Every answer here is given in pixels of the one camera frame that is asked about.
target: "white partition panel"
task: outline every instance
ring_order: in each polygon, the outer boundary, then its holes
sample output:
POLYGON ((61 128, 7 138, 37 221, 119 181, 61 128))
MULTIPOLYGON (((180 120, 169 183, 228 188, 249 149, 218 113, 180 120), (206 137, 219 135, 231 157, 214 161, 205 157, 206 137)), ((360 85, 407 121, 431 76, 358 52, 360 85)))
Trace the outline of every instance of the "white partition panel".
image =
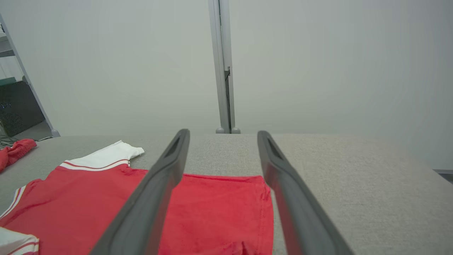
POLYGON ((453 2, 230 0, 236 127, 351 133, 453 169, 453 2))
POLYGON ((0 13, 62 136, 220 127, 206 0, 6 0, 0 13))

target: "red cloth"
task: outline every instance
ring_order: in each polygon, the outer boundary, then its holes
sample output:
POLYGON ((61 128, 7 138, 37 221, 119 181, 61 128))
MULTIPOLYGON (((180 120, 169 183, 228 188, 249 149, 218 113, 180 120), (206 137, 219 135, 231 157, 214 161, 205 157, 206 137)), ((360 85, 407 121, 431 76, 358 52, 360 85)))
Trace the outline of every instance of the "red cloth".
MULTIPOLYGON (((16 191, 0 226, 39 238, 41 255, 88 254, 147 173, 123 162, 102 171, 58 166, 16 191)), ((271 254, 272 241, 262 177, 184 175, 172 192, 159 253, 271 254)))
POLYGON ((36 142, 33 139, 22 139, 13 144, 13 147, 5 147, 0 150, 0 172, 5 167, 16 163, 21 157, 27 154, 33 147, 36 147, 36 142))

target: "gray table surface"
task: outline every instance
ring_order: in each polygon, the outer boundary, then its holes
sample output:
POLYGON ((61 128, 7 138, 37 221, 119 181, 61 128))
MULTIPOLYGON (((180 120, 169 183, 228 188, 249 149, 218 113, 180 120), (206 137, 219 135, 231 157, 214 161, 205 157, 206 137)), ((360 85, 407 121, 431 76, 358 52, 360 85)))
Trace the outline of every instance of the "gray table surface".
MULTIPOLYGON (((134 168, 150 168, 171 136, 59 137, 0 174, 0 212, 15 189, 61 162, 123 140, 142 147, 134 168)), ((405 152, 375 140, 340 135, 274 135, 356 254, 453 254, 453 185, 405 152)), ((256 135, 192 136, 185 173, 261 175, 256 135)), ((285 254, 274 203, 274 253, 285 254)))

